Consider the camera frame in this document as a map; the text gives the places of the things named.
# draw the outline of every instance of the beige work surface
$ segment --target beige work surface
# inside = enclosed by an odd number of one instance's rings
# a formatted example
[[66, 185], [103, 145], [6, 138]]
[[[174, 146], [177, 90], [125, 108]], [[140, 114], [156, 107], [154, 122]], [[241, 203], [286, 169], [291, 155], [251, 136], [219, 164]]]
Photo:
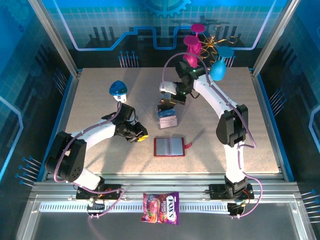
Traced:
[[[94, 173], [225, 173], [223, 145], [216, 136], [218, 117], [206, 100], [188, 96], [186, 105], [176, 107], [178, 127], [158, 129], [156, 106], [161, 99], [159, 85], [162, 68], [85, 68], [76, 90], [67, 123], [68, 133], [83, 130], [102, 116], [117, 110], [109, 94], [111, 84], [120, 80], [128, 88], [126, 104], [136, 110], [138, 120], [149, 137], [129, 143], [114, 136], [89, 149], [84, 166]], [[167, 68], [166, 81], [179, 81], [174, 68]], [[244, 168], [248, 173], [277, 173], [278, 167], [268, 137], [248, 68], [228, 68], [218, 86], [238, 104], [249, 110], [249, 129], [256, 149], [244, 149]], [[192, 142], [184, 157], [154, 157], [154, 137], [185, 137]]]

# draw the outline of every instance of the candy bag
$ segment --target candy bag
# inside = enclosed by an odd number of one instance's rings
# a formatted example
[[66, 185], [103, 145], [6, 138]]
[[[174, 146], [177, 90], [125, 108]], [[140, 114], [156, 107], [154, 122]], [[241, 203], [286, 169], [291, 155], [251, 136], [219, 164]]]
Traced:
[[143, 194], [142, 222], [179, 225], [179, 193]]

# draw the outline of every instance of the yellow part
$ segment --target yellow part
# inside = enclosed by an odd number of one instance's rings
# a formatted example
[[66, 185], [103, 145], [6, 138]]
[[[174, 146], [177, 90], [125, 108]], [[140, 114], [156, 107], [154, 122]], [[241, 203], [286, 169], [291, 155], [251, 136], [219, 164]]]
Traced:
[[139, 137], [138, 142], [142, 142], [143, 140], [145, 140], [148, 137], [148, 135], [144, 135], [142, 137]]

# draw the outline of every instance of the fox's candy bag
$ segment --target fox's candy bag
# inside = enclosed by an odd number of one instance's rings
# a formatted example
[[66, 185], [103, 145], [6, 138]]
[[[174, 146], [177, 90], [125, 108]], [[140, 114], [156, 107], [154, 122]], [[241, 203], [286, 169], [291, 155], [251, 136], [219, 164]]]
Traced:
[[179, 225], [179, 193], [143, 194], [142, 222]]

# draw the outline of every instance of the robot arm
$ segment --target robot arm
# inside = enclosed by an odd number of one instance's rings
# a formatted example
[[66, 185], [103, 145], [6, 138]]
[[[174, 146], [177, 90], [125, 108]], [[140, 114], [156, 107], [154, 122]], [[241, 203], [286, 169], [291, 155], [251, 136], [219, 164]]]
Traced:
[[[86, 151], [92, 146], [113, 136], [126, 138], [130, 143], [141, 142], [148, 137], [147, 130], [138, 122], [136, 111], [133, 107], [122, 104], [119, 114], [110, 122], [102, 124], [112, 117], [106, 115], [97, 124], [86, 128], [87, 131], [78, 137], [63, 156], [57, 175], [63, 180], [75, 183], [90, 190], [104, 191], [105, 180], [84, 168]], [[45, 161], [45, 169], [54, 172], [57, 162], [67, 144], [80, 133], [59, 132], [53, 141], [48, 157]]]
[[243, 168], [243, 148], [238, 148], [238, 145], [244, 144], [246, 129], [239, 116], [230, 105], [226, 104], [221, 95], [237, 108], [247, 123], [248, 109], [245, 105], [237, 105], [236, 102], [226, 96], [210, 76], [210, 82], [208, 82], [203, 67], [192, 68], [186, 60], [182, 60], [175, 66], [175, 69], [181, 78], [181, 82], [164, 82], [164, 84], [160, 84], [160, 92], [166, 93], [165, 96], [167, 96], [167, 98], [161, 100], [161, 103], [170, 104], [171, 106], [177, 103], [184, 105], [186, 95], [195, 90], [214, 109], [219, 117], [216, 135], [223, 144], [226, 158], [226, 195], [232, 198], [247, 187], [247, 178], [244, 175]]

